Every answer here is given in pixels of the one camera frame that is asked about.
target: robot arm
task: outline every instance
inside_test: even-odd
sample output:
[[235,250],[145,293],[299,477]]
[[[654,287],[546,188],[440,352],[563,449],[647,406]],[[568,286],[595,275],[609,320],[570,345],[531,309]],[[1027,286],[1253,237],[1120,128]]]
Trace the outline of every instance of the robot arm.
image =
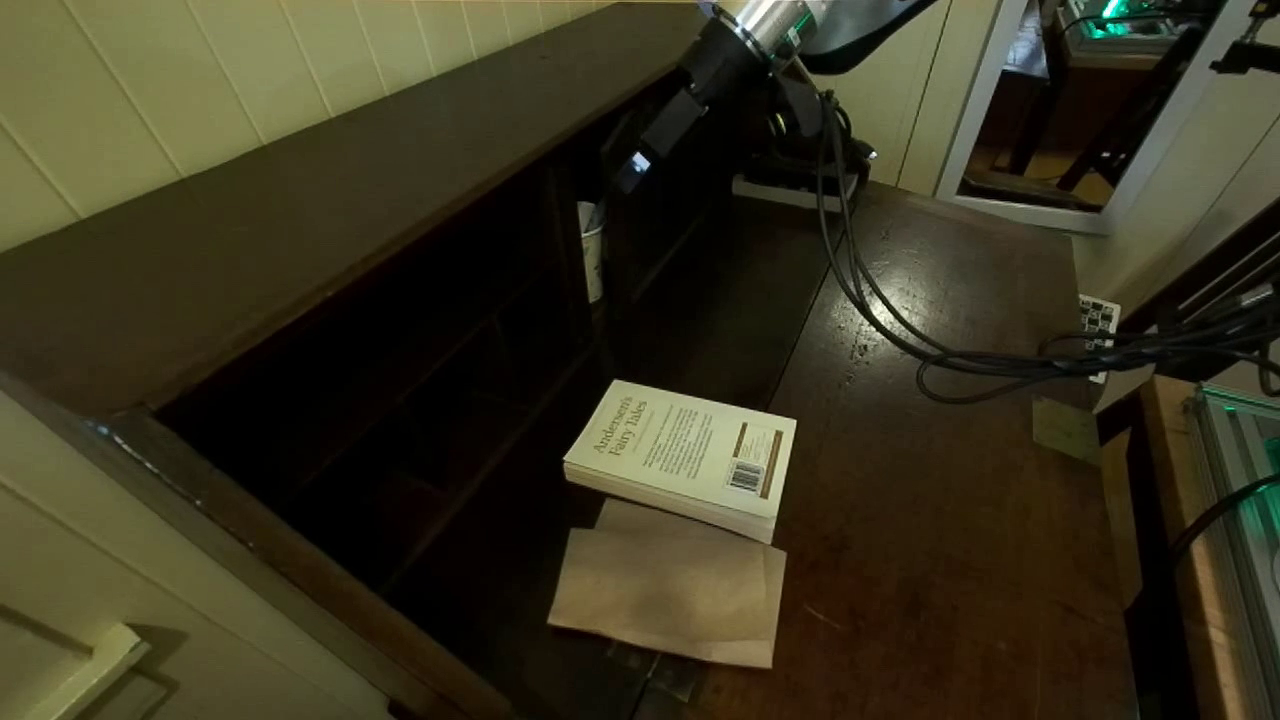
[[630,194],[658,170],[698,117],[763,84],[784,60],[831,77],[873,58],[931,0],[723,0],[685,58],[685,88],[645,128],[616,184]]

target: wire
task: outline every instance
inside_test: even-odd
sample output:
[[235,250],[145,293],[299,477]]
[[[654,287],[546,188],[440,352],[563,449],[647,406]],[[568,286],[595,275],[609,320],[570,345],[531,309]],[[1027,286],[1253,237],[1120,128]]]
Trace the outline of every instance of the wire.
[[1218,518],[1235,511],[1245,502],[1258,498],[1264,488],[1280,486],[1280,471],[1253,480],[1245,488],[1230,488],[1216,506],[1206,506],[1183,534],[1170,536],[1169,556],[1178,562],[1204,536]]
[[[972,352],[950,350],[924,327],[915,327],[890,296],[876,286],[873,268],[861,256],[861,246],[853,237],[853,201],[848,194],[848,166],[842,166],[842,131],[848,117],[842,107],[822,92],[819,98],[819,119],[822,119],[822,149],[817,160],[817,226],[819,246],[827,256],[827,272],[838,286],[842,300],[904,356],[918,361],[915,390],[939,406],[975,406],[992,395],[1006,395],[1030,386],[1052,382],[1085,382],[1097,374],[1122,374],[1122,369],[1148,369],[1148,366],[1170,366],[1193,356],[1222,356],[1222,361],[1246,361],[1267,378],[1280,378],[1280,366],[1264,356],[1267,340],[1280,337],[1280,296],[1264,296],[1246,309],[1218,312],[1216,320],[1170,320],[1156,334],[1059,334],[1043,340],[1035,352]],[[927,390],[927,374],[960,374],[960,378],[1000,378],[1006,386],[972,392],[972,395],[946,395]]]

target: cabinet top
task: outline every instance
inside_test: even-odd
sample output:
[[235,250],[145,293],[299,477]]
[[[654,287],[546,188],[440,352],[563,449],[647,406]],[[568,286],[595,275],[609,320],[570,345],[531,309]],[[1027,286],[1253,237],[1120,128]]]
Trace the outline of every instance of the cabinet top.
[[675,69],[609,9],[0,256],[0,374],[152,413]]

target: door frame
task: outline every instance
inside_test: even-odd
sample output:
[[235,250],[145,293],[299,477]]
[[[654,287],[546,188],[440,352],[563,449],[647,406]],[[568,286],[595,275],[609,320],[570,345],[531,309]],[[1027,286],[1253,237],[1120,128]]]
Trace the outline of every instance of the door frame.
[[979,207],[1016,226],[1038,226],[1038,228],[1062,228],[1062,234],[1085,234],[1099,237],[1108,228],[1122,228],[1122,220],[1140,207],[1140,197],[1160,166],[1164,151],[1170,151],[1177,131],[1183,128],[1189,112],[1204,99],[1211,88],[1216,71],[1206,69],[1216,58],[1228,52],[1230,42],[1246,28],[1253,0],[1222,0],[1216,24],[1204,32],[1183,81],[1169,98],[1164,112],[1156,117],[1148,141],[1130,155],[1127,174],[1120,175],[1112,201],[1105,214],[1072,214],[1072,207],[1038,207],[1038,204],[1016,204],[1016,201],[987,201],[987,197],[960,197],[960,180],[972,155],[972,144],[987,119],[987,106],[1000,84],[1003,52],[1019,28],[1022,3],[1003,0],[997,9],[979,69],[972,77],[942,174],[936,180],[936,197],[946,204]]

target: book cover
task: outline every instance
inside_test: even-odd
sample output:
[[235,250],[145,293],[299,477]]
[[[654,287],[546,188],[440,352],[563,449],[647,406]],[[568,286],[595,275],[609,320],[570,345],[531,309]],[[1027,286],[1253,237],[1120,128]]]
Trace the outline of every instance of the book cover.
[[613,382],[563,477],[770,546],[791,441],[786,416]]

